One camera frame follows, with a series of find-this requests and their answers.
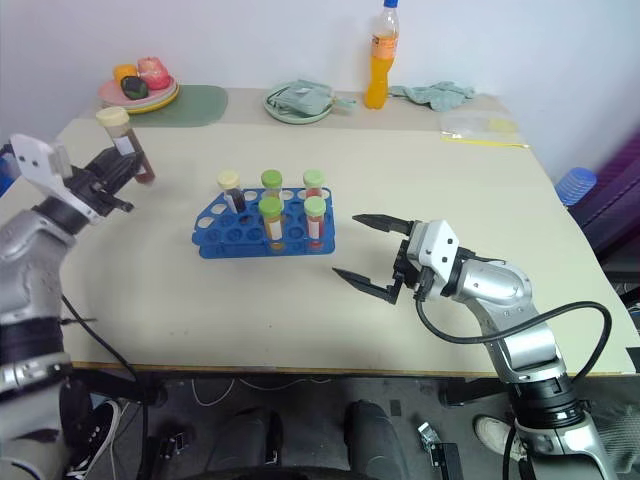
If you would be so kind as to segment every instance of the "plastic bottle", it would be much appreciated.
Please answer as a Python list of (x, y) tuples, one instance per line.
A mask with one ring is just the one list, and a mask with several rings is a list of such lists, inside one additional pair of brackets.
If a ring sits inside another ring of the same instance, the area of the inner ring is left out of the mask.
[(129, 124), (129, 114), (122, 107), (103, 108), (96, 113), (96, 120), (102, 125), (113, 144), (120, 152), (120, 155), (128, 155), (133, 152), (142, 153), (142, 165), (135, 179), (138, 183), (151, 183), (156, 178), (156, 174), (151, 168), (149, 159), (144, 153), (136, 133)]
[(264, 230), (269, 239), (269, 245), (273, 250), (282, 250), (282, 204), (275, 197), (264, 197), (258, 203), (258, 209), (264, 220)]
[(578, 203), (597, 182), (596, 175), (586, 168), (572, 168), (556, 184), (556, 193), (566, 207)]
[(240, 175), (233, 170), (223, 170), (218, 174), (218, 185), (224, 190), (224, 200), (233, 213), (244, 212), (247, 204), (240, 189)]
[(322, 248), (324, 236), (324, 214), (327, 203), (322, 197), (311, 197), (304, 201), (304, 213), (307, 215), (307, 232), (311, 248)]
[(398, 0), (384, 0), (384, 10), (375, 22), (371, 39), (371, 83), (364, 96), (367, 108), (380, 109), (387, 101), (387, 74), (393, 65), (398, 45), (397, 6)]
[(282, 174), (278, 170), (265, 170), (260, 177), (264, 186), (263, 197), (280, 198), (282, 191)]
[(305, 198), (322, 197), (324, 174), (320, 170), (307, 170), (302, 175), (302, 181), (306, 187)]

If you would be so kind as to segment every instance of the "shoe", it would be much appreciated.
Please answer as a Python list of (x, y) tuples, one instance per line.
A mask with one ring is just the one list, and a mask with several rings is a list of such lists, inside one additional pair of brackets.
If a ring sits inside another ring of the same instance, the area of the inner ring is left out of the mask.
[[(498, 455), (504, 455), (507, 436), (511, 429), (506, 422), (487, 415), (480, 415), (473, 419), (473, 429), (476, 432), (478, 440), (480, 440), (485, 447)], [(513, 439), (513, 446), (511, 447), (511, 458), (518, 462), (526, 457), (527, 451), (516, 434)]]
[(74, 452), (69, 462), (68, 479), (84, 480), (113, 441), (121, 416), (122, 409), (114, 400), (107, 400), (92, 412), (83, 426), (84, 448)]

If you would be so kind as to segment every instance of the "blue test tube rack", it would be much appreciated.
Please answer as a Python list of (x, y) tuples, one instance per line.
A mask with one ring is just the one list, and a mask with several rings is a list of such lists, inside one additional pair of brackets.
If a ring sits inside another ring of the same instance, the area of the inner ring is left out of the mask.
[(304, 213), (304, 188), (283, 188), (282, 211), (284, 236), (279, 242), (284, 248), (274, 250), (269, 245), (264, 230), (262, 215), (258, 211), (258, 202), (264, 188), (243, 190), (247, 209), (242, 213), (233, 213), (224, 200), (224, 194), (218, 195), (196, 218), (191, 241), (200, 247), (202, 258), (242, 258), (242, 257), (283, 257), (291, 255), (326, 255), (335, 248), (335, 227), (333, 223), (333, 205), (331, 190), (324, 188), (327, 213), (324, 219), (324, 236), (321, 247), (312, 247), (307, 235), (307, 220)]

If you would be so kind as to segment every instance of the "bottle cap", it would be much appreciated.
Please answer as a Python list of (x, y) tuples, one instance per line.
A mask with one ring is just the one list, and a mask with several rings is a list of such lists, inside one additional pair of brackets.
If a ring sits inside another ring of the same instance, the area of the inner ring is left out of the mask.
[(324, 184), (324, 174), (320, 170), (307, 170), (302, 180), (307, 188), (321, 187)]
[(267, 218), (277, 217), (282, 212), (282, 203), (276, 197), (265, 197), (258, 203), (258, 209)]
[(122, 107), (108, 107), (96, 113), (96, 120), (103, 127), (119, 127), (129, 121), (129, 114)]
[(260, 178), (264, 188), (282, 187), (282, 174), (278, 170), (265, 170)]
[(240, 185), (240, 176), (234, 170), (224, 170), (218, 174), (218, 185), (223, 190), (230, 190)]
[(304, 201), (304, 213), (310, 217), (320, 217), (327, 211), (327, 202), (322, 197), (309, 197)]

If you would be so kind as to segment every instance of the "table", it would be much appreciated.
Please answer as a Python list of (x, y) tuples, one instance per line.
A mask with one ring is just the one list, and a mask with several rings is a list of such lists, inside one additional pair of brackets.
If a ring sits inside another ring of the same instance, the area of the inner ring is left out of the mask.
[[(390, 283), (402, 237), (351, 220), (386, 213), (447, 219), (462, 246), (527, 272), (541, 312), (577, 300), (606, 305), (613, 331), (594, 372), (635, 372), (625, 350), (640, 346), (633, 323), (531, 151), (444, 142), (432, 127), (435, 114), (401, 99), (380, 112), (360, 111), (354, 125), (330, 115), (324, 124), (287, 126), (260, 111), (259, 98), (256, 91), (231, 91), (223, 120), (206, 127), (138, 129), (155, 183), (130, 182), (120, 197), (135, 210), (115, 211), (85, 228), (63, 265), (65, 294), (85, 316), (98, 318), (95, 330), (131, 363), (231, 372), (494, 375), (483, 346), (432, 336), (410, 291), (393, 306), (332, 272), (339, 266)], [(110, 146), (91, 118), (73, 120), (61, 139), (78, 165)], [(335, 253), (200, 258), (191, 243), (194, 220), (219, 193), (215, 179), (225, 168), (239, 171), (245, 188), (259, 186), (267, 168), (279, 169), (290, 187), (300, 185), (305, 169), (322, 169), (334, 197)], [(17, 181), (0, 200), (0, 221), (40, 199)], [(479, 333), (473, 315), (449, 299), (425, 309), (447, 332)], [(572, 312), (550, 324), (568, 370), (576, 372), (600, 334), (599, 314)], [(76, 366), (114, 361), (79, 326), (65, 327), (64, 335)]]

